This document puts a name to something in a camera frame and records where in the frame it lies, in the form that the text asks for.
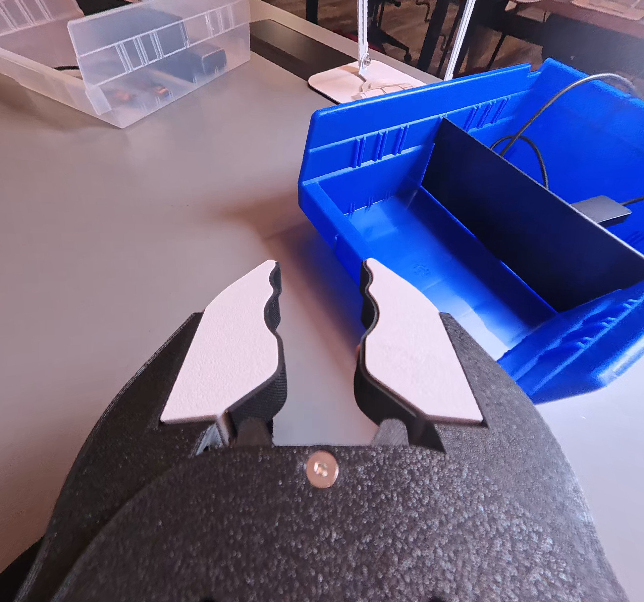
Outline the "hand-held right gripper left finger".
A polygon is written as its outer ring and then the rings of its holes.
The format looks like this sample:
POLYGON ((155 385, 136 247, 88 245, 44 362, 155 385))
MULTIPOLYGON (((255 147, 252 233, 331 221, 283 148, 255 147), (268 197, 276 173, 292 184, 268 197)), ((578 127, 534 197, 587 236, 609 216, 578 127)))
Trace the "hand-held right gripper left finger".
POLYGON ((281 268, 267 260, 205 308, 160 415, 163 424, 211 422, 229 444, 248 419, 270 424, 287 395, 281 268))

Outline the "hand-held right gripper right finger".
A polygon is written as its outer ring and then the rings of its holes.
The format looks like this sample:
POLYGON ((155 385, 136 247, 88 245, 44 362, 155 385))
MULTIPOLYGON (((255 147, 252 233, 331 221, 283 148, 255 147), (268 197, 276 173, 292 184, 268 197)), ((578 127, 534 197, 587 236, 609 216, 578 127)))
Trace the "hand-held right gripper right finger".
POLYGON ((361 318, 354 396, 379 430, 376 445, 444 453, 437 424, 480 426, 484 417, 439 309, 374 258, 362 262, 361 318))

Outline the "clear plastic bin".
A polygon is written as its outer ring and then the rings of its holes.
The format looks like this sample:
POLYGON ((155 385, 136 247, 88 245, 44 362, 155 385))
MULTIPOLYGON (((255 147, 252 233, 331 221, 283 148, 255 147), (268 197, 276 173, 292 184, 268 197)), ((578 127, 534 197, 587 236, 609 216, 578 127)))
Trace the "clear plastic bin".
POLYGON ((156 112, 250 59, 250 0, 125 0, 131 4, 84 16, 75 0, 1 0, 1 75, 24 89, 119 128, 156 112), (145 68, 92 85, 77 56, 96 48, 115 12, 149 8, 188 18, 209 12, 221 31, 214 43, 227 55, 225 71, 197 83, 145 68))

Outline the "blue plastic bin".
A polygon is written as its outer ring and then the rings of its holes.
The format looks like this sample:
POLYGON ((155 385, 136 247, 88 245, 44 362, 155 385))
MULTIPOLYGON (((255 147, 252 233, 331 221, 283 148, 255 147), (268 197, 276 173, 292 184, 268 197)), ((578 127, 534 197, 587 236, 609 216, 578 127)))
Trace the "blue plastic bin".
POLYGON ((298 181, 302 211, 357 284, 367 258, 405 278, 534 403, 608 386, 643 358, 643 282, 557 312, 423 178, 446 118, 569 205, 628 206, 604 228, 643 255, 643 101, 583 79, 549 59, 320 109, 298 181))

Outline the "small black USB hub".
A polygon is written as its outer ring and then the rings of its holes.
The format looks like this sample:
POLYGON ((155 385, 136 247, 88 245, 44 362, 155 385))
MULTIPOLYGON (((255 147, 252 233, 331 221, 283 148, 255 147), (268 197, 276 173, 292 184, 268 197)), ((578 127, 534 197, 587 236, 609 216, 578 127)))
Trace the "small black USB hub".
POLYGON ((605 195, 576 202, 571 207, 605 228, 624 222, 632 214, 628 206, 605 195))

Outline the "black divider of blue bin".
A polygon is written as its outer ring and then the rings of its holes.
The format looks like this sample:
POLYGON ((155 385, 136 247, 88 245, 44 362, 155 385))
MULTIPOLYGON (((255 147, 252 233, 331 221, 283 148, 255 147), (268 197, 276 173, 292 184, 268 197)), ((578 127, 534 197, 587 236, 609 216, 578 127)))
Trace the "black divider of blue bin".
POLYGON ((423 188, 557 312, 643 281, 640 252, 446 118, 423 188))

